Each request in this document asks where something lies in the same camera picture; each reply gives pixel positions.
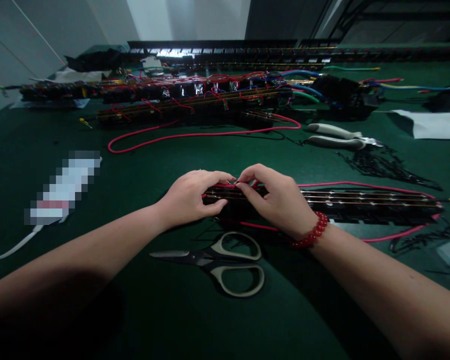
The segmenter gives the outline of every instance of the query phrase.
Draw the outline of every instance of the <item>green wire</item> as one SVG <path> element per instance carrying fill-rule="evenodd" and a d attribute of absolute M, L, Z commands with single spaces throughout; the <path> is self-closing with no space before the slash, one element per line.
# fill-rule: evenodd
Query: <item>green wire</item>
<path fill-rule="evenodd" d="M 335 65 L 327 65 L 324 67 L 324 69 L 338 69 L 343 71 L 376 71 L 380 70 L 379 67 L 341 67 L 341 66 L 335 66 Z"/>
<path fill-rule="evenodd" d="M 320 102 L 320 100 L 318 100 L 316 97 L 314 97 L 314 96 L 312 96 L 312 95 L 310 95 L 310 94 L 307 94 L 306 92 L 292 91 L 292 93 L 293 93 L 295 96 L 298 95 L 298 96 L 307 98 L 307 99 L 309 99 L 309 100 L 312 100 L 314 103 L 319 103 L 319 102 Z"/>

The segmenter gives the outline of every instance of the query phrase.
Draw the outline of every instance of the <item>finger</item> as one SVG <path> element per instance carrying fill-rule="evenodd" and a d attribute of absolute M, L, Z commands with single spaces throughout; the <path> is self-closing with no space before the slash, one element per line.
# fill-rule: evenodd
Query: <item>finger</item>
<path fill-rule="evenodd" d="M 206 205 L 203 208 L 203 216 L 206 217 L 210 217 L 210 216 L 215 216 L 220 214 L 220 212 L 222 211 L 222 209 L 225 207 L 225 205 L 227 205 L 229 203 L 229 201 L 227 199 L 220 199 L 217 202 L 210 204 L 210 205 Z"/>
<path fill-rule="evenodd" d="M 267 204 L 264 198 L 247 183 L 239 182 L 235 186 L 241 190 L 255 209 L 260 210 L 260 208 Z"/>
<path fill-rule="evenodd" d="M 203 180 L 203 184 L 204 186 L 209 188 L 218 183 L 227 184 L 227 182 L 234 182 L 235 180 L 237 179 L 228 172 L 212 171 L 206 174 Z"/>
<path fill-rule="evenodd" d="M 265 165 L 255 164 L 243 170 L 237 181 L 248 184 L 252 180 L 258 180 L 260 183 L 267 184 L 274 172 L 275 170 Z"/>

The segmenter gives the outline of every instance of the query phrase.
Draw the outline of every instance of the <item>pliers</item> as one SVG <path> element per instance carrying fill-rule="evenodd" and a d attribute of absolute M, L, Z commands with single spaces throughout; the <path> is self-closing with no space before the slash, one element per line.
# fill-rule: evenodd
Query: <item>pliers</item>
<path fill-rule="evenodd" d="M 308 125 L 306 129 L 312 133 L 329 134 L 345 139 L 342 140 L 335 137 L 313 135 L 307 140 L 307 143 L 313 145 L 327 148 L 346 148 L 351 150 L 361 150 L 366 145 L 372 145 L 379 148 L 384 146 L 384 144 L 372 137 L 363 137 L 361 132 L 350 132 L 338 126 L 312 123 Z"/>

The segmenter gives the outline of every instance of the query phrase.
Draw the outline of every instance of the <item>scissors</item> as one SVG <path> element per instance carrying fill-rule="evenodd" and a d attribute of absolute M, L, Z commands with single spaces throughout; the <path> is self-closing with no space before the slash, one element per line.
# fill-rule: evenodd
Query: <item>scissors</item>
<path fill-rule="evenodd" d="M 257 249 L 256 255 L 245 255 L 239 252 L 225 250 L 222 243 L 225 238 L 232 235 L 239 235 L 250 240 Z M 248 298 L 258 293 L 265 283 L 264 269 L 254 263 L 262 257 L 262 251 L 259 244 L 247 234 L 237 231 L 229 231 L 224 233 L 213 245 L 197 251 L 187 250 L 170 250 L 158 251 L 149 254 L 153 258 L 170 261 L 178 264 L 197 265 L 209 272 L 221 286 L 223 291 L 235 298 Z M 223 282 L 222 275 L 226 271 L 239 269 L 256 269 L 258 270 L 258 284 L 248 291 L 234 292 L 227 288 Z"/>
<path fill-rule="evenodd" d="M 381 148 L 384 146 L 380 141 L 373 137 L 363 137 L 361 132 L 350 132 L 338 126 L 312 123 L 306 127 L 312 133 L 329 134 L 335 137 L 313 135 L 307 140 L 307 143 L 324 146 L 327 148 L 349 148 L 352 150 L 361 150 L 367 145 L 372 145 Z"/>

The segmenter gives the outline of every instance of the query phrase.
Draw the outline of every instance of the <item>forearm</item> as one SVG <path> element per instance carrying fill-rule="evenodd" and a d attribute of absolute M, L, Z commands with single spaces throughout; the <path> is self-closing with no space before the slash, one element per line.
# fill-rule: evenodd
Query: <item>forearm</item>
<path fill-rule="evenodd" d="M 311 252 L 404 359 L 450 356 L 450 291 L 331 224 Z"/>
<path fill-rule="evenodd" d="M 62 328 L 167 229 L 154 206 L 67 242 L 1 279 L 0 318 L 45 332 Z"/>

